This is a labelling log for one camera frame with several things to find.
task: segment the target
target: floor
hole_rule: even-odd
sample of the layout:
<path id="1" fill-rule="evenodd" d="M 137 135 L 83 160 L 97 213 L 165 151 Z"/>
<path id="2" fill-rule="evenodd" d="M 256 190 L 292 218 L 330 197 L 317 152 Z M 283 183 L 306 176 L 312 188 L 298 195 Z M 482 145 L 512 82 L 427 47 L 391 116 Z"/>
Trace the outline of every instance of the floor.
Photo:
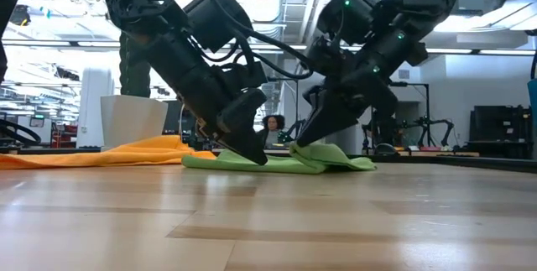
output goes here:
<path id="1" fill-rule="evenodd" d="M 2 271 L 535 271 L 537 176 L 0 171 Z"/>

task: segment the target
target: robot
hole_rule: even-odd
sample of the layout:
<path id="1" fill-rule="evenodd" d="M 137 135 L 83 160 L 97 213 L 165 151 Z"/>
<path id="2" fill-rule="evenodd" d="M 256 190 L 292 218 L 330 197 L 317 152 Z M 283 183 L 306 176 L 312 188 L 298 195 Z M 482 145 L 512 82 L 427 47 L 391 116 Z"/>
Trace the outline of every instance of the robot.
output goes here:
<path id="1" fill-rule="evenodd" d="M 284 73 L 253 53 L 248 37 L 297 57 L 308 70 L 300 78 L 314 72 L 325 77 L 304 94 L 312 112 L 296 139 L 303 147 L 357 124 L 370 106 L 393 114 L 397 98 L 388 88 L 389 77 L 405 61 L 418 65 L 428 58 L 420 41 L 449 16 L 455 2 L 330 0 L 317 24 L 323 35 L 303 56 L 255 33 L 235 0 L 194 0 L 185 8 L 174 0 L 106 0 L 112 22 L 143 48 L 146 60 L 194 114 L 200 133 L 257 164 L 267 162 L 253 130 L 256 110 L 267 100 L 258 89 L 267 82 L 261 61 Z M 242 51 L 237 58 L 208 65 L 202 49 L 217 52 L 232 39 L 230 53 L 237 47 Z M 362 49 L 342 50 L 341 41 Z M 237 63 L 241 56 L 246 65 Z"/>

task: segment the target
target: orange cloth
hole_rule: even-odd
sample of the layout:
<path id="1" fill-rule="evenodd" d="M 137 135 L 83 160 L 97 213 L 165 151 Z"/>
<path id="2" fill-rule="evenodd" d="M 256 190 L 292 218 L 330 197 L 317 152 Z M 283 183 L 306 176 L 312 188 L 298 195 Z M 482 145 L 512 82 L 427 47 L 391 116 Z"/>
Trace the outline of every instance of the orange cloth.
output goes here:
<path id="1" fill-rule="evenodd" d="M 102 153 L 0 154 L 0 170 L 181 164 L 181 159 L 187 155 L 205 159 L 216 158 L 211 152 L 196 152 L 190 149 L 188 145 L 179 141 L 178 136 L 158 136 L 125 144 Z"/>

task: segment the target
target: green cloth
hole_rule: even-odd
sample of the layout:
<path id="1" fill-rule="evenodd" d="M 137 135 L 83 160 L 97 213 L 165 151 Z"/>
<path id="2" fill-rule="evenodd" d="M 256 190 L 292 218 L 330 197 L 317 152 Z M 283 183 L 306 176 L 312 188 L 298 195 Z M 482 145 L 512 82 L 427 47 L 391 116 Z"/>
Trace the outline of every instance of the green cloth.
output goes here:
<path id="1" fill-rule="evenodd" d="M 290 145 L 291 157 L 268 156 L 268 163 L 257 165 L 254 162 L 224 150 L 216 159 L 203 159 L 185 156 L 182 163 L 185 167 L 197 169 L 224 169 L 252 172 L 274 172 L 286 174 L 317 175 L 331 166 L 343 166 L 349 170 L 374 170 L 375 164 L 368 158 L 349 159 L 334 144 L 313 143 L 304 148 L 295 143 Z"/>

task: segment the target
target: green towel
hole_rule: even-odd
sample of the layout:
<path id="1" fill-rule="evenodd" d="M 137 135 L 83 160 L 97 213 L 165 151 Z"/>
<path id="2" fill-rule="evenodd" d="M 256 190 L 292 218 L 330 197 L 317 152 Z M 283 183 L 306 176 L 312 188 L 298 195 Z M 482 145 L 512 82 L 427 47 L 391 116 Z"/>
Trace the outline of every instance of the green towel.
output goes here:
<path id="1" fill-rule="evenodd" d="M 268 156 L 268 163 L 257 165 L 229 150 L 221 152 L 216 159 L 185 156 L 185 167 L 197 169 L 224 169 L 252 172 L 317 175 L 331 166 L 344 166 L 349 170 L 374 170 L 375 164 L 368 158 L 349 159 L 335 144 L 313 143 L 304 148 L 292 143 L 291 157 Z"/>

